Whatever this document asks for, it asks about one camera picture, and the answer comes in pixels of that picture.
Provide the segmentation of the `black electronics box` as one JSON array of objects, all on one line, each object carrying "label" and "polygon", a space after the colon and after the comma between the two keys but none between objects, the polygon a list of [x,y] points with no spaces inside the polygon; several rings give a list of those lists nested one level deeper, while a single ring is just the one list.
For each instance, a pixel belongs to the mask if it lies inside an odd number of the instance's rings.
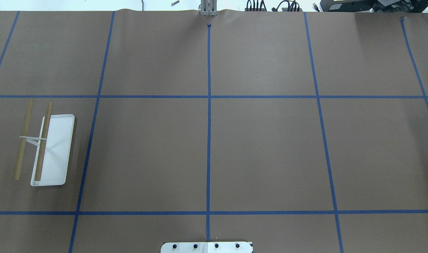
[{"label": "black electronics box", "polygon": [[323,12],[422,13],[428,0],[321,0]]}]

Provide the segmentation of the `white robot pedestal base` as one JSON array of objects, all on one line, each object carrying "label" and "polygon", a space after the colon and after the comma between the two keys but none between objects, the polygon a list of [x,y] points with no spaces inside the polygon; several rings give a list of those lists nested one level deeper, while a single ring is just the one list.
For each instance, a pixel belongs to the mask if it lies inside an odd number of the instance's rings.
[{"label": "white robot pedestal base", "polygon": [[253,253],[252,242],[167,242],[161,247],[161,253]]}]

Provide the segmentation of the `white towel rack with wooden bars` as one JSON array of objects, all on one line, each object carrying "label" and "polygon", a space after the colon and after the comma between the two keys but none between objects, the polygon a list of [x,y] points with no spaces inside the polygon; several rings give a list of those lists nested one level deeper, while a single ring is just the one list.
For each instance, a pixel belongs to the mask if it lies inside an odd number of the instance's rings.
[{"label": "white towel rack with wooden bars", "polygon": [[20,179],[25,147],[30,143],[37,148],[30,185],[62,186],[66,183],[76,118],[73,114],[53,115],[53,104],[49,102],[46,114],[42,118],[39,137],[29,137],[27,133],[32,119],[33,102],[33,99],[27,102],[13,180]]}]

